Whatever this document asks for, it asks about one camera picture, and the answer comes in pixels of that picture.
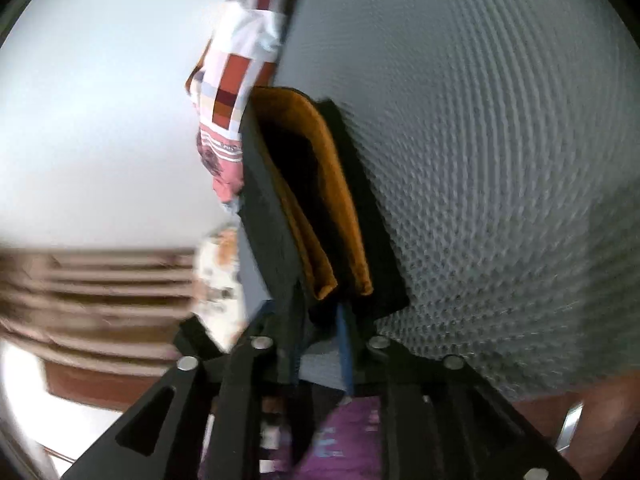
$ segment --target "purple fabric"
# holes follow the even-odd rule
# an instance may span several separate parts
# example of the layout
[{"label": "purple fabric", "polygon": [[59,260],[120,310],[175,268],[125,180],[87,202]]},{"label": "purple fabric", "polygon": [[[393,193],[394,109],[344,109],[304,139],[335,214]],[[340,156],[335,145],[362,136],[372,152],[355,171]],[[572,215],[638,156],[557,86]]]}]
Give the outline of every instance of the purple fabric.
[{"label": "purple fabric", "polygon": [[380,400],[352,399],[322,425],[292,480],[379,480]]}]

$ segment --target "checkered cloth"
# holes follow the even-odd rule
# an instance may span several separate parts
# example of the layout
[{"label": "checkered cloth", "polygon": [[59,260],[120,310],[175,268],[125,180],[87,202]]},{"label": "checkered cloth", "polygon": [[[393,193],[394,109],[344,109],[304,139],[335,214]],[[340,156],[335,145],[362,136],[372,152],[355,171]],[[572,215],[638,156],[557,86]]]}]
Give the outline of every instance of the checkered cloth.
[{"label": "checkered cloth", "polygon": [[239,128],[254,86],[270,83],[295,0],[227,0],[186,88],[200,116],[198,151],[213,189],[231,204],[242,188]]}]

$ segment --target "textured gray surface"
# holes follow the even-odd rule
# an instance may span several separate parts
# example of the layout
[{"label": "textured gray surface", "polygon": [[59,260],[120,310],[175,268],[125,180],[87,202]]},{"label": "textured gray surface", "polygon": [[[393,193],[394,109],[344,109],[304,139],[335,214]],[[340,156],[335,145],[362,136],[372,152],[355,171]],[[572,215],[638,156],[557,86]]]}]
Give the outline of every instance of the textured gray surface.
[{"label": "textured gray surface", "polygon": [[640,55],[606,0],[301,0],[275,83],[341,109],[411,306],[510,397],[638,365]]}]

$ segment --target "clothing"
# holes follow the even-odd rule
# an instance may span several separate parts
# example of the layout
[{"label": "clothing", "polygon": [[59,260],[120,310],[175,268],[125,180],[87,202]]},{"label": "clothing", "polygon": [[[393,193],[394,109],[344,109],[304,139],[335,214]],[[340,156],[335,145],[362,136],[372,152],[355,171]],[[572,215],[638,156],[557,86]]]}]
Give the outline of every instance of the clothing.
[{"label": "clothing", "polygon": [[230,205],[242,189],[239,127],[254,86],[270,84],[295,0],[227,0],[218,28],[187,79],[200,116],[196,145],[213,189]]}]

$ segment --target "white wall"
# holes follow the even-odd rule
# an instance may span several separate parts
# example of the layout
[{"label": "white wall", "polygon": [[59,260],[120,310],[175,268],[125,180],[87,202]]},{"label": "white wall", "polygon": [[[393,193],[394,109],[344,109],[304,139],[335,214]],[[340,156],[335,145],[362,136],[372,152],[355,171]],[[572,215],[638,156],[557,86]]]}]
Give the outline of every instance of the white wall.
[{"label": "white wall", "polygon": [[0,244],[191,246],[223,213],[184,81],[222,0],[32,0],[0,48]]}]

